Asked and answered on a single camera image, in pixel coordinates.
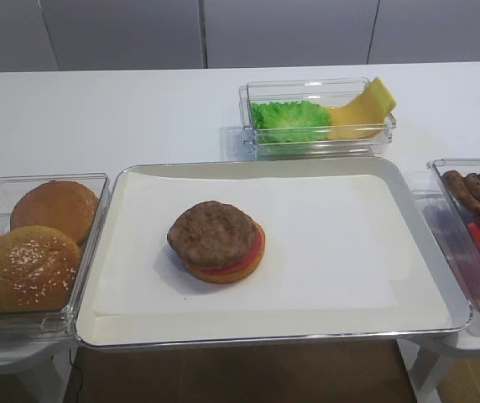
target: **cabinet door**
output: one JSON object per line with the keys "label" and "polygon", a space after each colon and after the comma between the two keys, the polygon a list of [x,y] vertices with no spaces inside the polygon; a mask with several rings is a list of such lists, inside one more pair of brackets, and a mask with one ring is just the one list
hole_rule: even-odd
{"label": "cabinet door", "polygon": [[0,71],[57,70],[37,0],[0,0]]}
{"label": "cabinet door", "polygon": [[480,60],[480,0],[380,0],[369,63]]}
{"label": "cabinet door", "polygon": [[378,0],[205,0],[209,67],[367,62]]}
{"label": "cabinet door", "polygon": [[61,70],[201,68],[197,0],[41,0]]}

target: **white table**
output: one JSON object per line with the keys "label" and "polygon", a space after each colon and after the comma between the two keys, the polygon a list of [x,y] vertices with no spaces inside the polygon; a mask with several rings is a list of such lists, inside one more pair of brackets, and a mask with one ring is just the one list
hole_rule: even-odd
{"label": "white table", "polygon": [[[0,176],[101,171],[113,179],[136,164],[229,160],[219,129],[240,124],[241,85],[352,76],[382,77],[398,101],[385,157],[410,183],[428,160],[480,158],[480,63],[2,73]],[[444,356],[480,354],[469,330],[416,342]],[[429,354],[410,371],[423,395],[448,368]]]}

